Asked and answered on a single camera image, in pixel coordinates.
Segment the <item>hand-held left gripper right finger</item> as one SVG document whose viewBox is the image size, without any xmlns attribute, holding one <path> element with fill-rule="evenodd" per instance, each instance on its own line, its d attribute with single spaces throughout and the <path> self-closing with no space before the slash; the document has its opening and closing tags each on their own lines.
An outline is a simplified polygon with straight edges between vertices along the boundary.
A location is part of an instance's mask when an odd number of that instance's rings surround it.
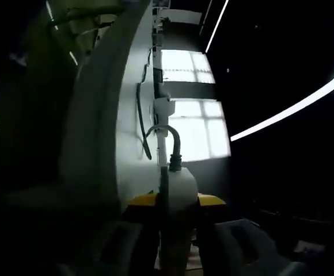
<svg viewBox="0 0 334 276">
<path fill-rule="evenodd" d="M 204 275 L 283 275 L 290 267 L 260 227 L 217 196 L 198 194 L 195 223 Z"/>
</svg>

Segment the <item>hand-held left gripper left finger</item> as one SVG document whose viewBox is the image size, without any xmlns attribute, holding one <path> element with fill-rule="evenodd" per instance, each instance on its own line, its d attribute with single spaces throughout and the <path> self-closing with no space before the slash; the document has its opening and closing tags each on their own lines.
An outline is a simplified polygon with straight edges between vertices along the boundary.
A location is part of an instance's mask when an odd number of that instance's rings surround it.
<svg viewBox="0 0 334 276">
<path fill-rule="evenodd" d="M 121 210 L 105 205 L 110 219 L 91 265 L 92 275 L 153 275 L 159 246 L 158 193 L 138 195 Z"/>
</svg>

